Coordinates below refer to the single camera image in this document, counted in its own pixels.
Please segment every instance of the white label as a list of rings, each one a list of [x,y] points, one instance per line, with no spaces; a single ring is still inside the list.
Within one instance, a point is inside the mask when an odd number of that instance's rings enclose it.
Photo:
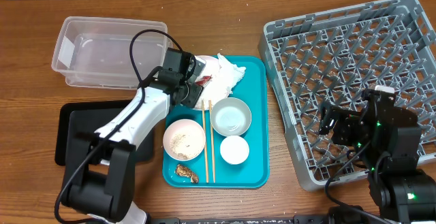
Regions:
[[[59,51],[58,60],[69,68],[71,59],[73,58],[74,44],[66,36],[63,36],[61,50]]]

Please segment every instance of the gray dish rack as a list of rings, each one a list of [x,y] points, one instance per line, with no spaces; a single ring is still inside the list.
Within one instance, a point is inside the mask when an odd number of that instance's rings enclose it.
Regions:
[[[269,22],[259,43],[303,189],[322,188],[346,161],[346,146],[319,136],[323,101],[360,110],[363,89],[395,88],[396,106],[417,113],[419,164],[436,160],[436,40],[418,0],[380,0]],[[333,184],[367,177],[350,165]]]

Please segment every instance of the clear plastic bin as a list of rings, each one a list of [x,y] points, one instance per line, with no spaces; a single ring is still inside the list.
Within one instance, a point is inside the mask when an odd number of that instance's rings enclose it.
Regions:
[[[52,68],[63,74],[70,86],[136,89],[138,79],[131,66],[129,45],[144,29],[168,31],[163,22],[68,17],[54,48]],[[163,63],[170,44],[158,33],[145,33],[136,39],[134,59],[142,78]]]

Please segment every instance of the blue tray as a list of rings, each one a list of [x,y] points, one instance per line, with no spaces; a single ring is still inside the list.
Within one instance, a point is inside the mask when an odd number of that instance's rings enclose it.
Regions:
[[[215,144],[215,179],[212,175],[211,126],[209,111],[206,111],[206,143],[208,144],[209,183],[206,183],[206,168],[204,151],[191,161],[181,162],[194,171],[200,178],[198,184],[191,183],[189,178],[175,174],[179,161],[163,153],[162,174],[166,182],[173,187],[214,187],[214,188],[258,188],[268,180],[269,145],[268,145],[268,107],[266,104],[266,74],[263,62],[256,57],[229,56],[231,63],[246,67],[244,78],[233,88],[235,97],[243,100],[251,110],[252,122],[242,137],[250,147],[248,159],[240,165],[230,165],[219,153],[219,147],[224,137],[214,131]],[[166,118],[166,127],[174,121],[188,118],[197,121],[202,126],[202,112],[183,106],[177,106]]]

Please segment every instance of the green led light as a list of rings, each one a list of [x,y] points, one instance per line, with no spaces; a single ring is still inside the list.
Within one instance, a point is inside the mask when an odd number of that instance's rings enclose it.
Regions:
[[[416,199],[416,195],[414,195],[413,193],[408,193],[407,198],[408,199]]]

